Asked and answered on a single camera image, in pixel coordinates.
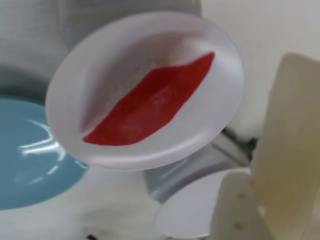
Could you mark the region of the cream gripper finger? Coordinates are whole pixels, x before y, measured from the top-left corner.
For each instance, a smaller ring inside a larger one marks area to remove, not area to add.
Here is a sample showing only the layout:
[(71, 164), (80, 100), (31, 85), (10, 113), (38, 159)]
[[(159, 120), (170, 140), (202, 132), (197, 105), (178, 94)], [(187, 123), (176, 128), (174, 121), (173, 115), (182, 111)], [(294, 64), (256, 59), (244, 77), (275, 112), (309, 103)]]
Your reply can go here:
[(319, 239), (319, 61), (295, 53), (283, 57), (251, 175), (276, 240)]
[(222, 180), (210, 224), (212, 240), (272, 240), (265, 208), (250, 175), (236, 171)]

